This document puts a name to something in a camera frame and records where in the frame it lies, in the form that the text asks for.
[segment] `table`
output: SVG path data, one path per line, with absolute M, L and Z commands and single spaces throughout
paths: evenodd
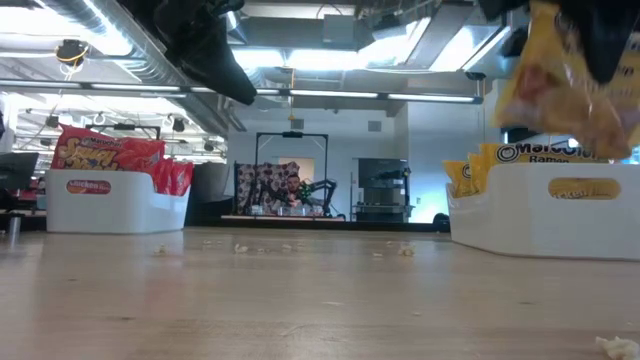
M 0 359 L 601 360 L 596 335 L 640 339 L 639 278 L 421 233 L 24 233 L 0 243 Z

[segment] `yellow bag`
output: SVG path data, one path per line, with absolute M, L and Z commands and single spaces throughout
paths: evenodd
M 469 167 L 471 168 L 471 189 L 474 194 L 480 193 L 480 189 L 486 189 L 486 174 L 484 170 L 484 158 L 481 154 L 469 153 Z
M 596 159 L 593 153 L 580 148 L 556 148 L 538 144 L 481 144 L 480 161 L 472 164 L 471 174 L 478 191 L 487 189 L 487 176 L 493 166 L 511 163 L 594 163 L 607 162 Z M 558 198 L 589 198 L 609 194 L 615 198 L 616 190 L 608 182 L 597 180 L 608 179 L 563 179 L 549 186 L 551 196 Z
M 633 33 L 606 85 L 593 80 L 580 36 L 558 5 L 531 1 L 531 28 L 494 126 L 571 134 L 599 158 L 624 159 L 640 142 L 640 52 Z
M 464 161 L 443 161 L 442 163 L 453 184 L 453 197 L 459 198 L 471 195 L 469 164 Z

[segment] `white bin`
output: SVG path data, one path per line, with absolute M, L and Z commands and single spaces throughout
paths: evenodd
M 139 172 L 49 170 L 47 231 L 145 234 L 184 227 L 184 196 L 157 194 Z
M 551 197 L 555 178 L 615 179 L 613 200 Z M 453 241 L 504 255 L 640 260 L 640 166 L 505 164 L 484 194 L 454 199 Z

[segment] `bin handle cutout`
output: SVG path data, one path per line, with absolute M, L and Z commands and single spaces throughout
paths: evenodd
M 561 177 L 549 182 L 549 195 L 562 200 L 613 200 L 620 195 L 620 183 L 611 178 Z

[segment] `maruchan ramen package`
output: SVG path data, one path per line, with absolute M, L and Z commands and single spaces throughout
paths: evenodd
M 459 198 L 472 195 L 469 164 L 465 161 L 443 161 L 443 164 L 453 184 L 453 197 Z
M 557 148 L 538 144 L 481 144 L 480 150 L 480 160 L 471 160 L 471 174 L 481 193 L 486 191 L 489 171 L 496 165 L 607 162 L 581 148 Z M 561 199 L 613 199 L 620 193 L 620 186 L 610 179 L 561 178 L 550 183 L 549 193 Z
M 471 189 L 473 193 L 479 193 L 480 189 L 485 189 L 484 183 L 487 179 L 486 176 L 481 176 L 484 172 L 484 161 L 480 154 L 469 154 L 469 168 L 471 169 Z
M 161 140 L 113 138 L 89 129 L 60 125 L 52 169 L 138 171 L 151 175 L 155 191 L 184 195 L 193 176 L 193 164 L 164 159 Z
M 640 142 L 640 33 L 631 34 L 613 79 L 599 84 L 587 68 L 576 26 L 558 5 L 532 1 L 531 17 L 495 125 L 571 134 L 599 158 L 629 157 Z

